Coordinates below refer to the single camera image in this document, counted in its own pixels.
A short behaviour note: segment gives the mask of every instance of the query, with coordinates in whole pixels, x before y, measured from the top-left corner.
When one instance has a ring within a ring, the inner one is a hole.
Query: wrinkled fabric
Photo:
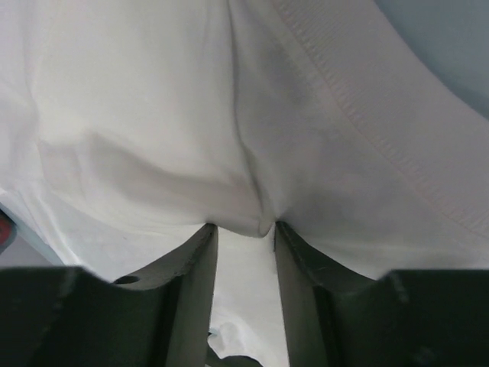
[[[287,365],[270,231],[487,268],[489,124],[373,1],[0,1],[0,202],[108,280],[222,227],[209,343]]]

